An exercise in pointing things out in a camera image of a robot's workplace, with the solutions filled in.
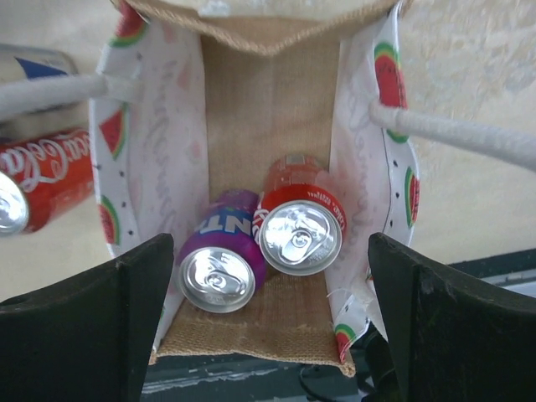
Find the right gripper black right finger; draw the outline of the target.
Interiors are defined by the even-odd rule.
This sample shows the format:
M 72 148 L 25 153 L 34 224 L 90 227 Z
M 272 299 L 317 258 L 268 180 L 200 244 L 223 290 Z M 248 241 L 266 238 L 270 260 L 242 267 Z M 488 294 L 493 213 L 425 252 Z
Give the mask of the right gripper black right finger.
M 404 401 L 533 401 L 535 300 L 385 234 L 368 261 Z

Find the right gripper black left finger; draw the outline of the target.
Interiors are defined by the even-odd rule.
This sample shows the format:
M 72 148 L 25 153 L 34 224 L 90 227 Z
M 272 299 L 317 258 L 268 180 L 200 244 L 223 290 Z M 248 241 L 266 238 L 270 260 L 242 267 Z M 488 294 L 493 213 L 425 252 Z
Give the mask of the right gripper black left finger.
M 3 401 L 138 401 L 173 268 L 159 234 L 1 303 Z

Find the purple soda can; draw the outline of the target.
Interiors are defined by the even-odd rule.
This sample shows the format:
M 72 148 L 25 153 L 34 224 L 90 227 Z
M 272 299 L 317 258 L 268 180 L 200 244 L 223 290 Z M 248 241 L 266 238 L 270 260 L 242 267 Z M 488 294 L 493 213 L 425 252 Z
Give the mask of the purple soda can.
M 222 192 L 183 245 L 176 283 L 196 307 L 235 312 L 263 286 L 267 266 L 252 234 L 258 201 L 247 189 Z

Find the red soda can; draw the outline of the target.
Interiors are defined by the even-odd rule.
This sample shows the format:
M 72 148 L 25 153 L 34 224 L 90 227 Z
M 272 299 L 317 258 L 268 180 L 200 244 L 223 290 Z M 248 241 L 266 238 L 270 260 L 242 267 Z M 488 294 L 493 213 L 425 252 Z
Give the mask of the red soda can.
M 36 232 L 93 192 L 86 129 L 1 146 L 2 237 Z
M 288 154 L 273 162 L 252 221 L 254 239 L 273 268 L 310 276 L 336 260 L 347 226 L 339 193 L 313 156 Z

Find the brown canvas tote bag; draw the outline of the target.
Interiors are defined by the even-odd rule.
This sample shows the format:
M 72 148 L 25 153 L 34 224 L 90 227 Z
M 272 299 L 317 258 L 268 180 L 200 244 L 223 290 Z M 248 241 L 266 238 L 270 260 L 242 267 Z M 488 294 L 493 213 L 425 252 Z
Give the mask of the brown canvas tote bag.
M 445 102 L 457 117 L 535 128 L 535 88 L 510 83 L 532 61 L 535 4 L 525 24 L 489 39 L 457 36 L 497 19 L 504 1 L 362 1 L 314 23 L 210 18 L 163 1 L 126 1 L 99 75 L 142 83 L 134 100 L 90 97 L 90 158 L 106 243 L 121 255 L 160 233 L 177 245 L 209 200 L 228 188 L 260 191 L 288 153 L 314 156 L 341 188 L 347 233 L 321 274 L 269 279 L 245 308 L 202 312 L 167 292 L 152 359 L 247 354 L 332 365 L 353 375 L 349 349 L 377 318 L 366 248 L 384 232 L 451 258 L 503 251 L 535 238 L 535 181 L 464 151 L 376 126 L 369 102 Z

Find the white can red tab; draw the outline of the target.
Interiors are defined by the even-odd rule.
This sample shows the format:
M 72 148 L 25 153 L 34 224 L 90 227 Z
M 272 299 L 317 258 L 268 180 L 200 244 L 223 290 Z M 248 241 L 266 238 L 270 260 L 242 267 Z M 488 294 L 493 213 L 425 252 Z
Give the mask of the white can red tab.
M 66 106 L 49 98 L 58 78 L 77 73 L 74 61 L 58 50 L 2 44 L 1 117 Z

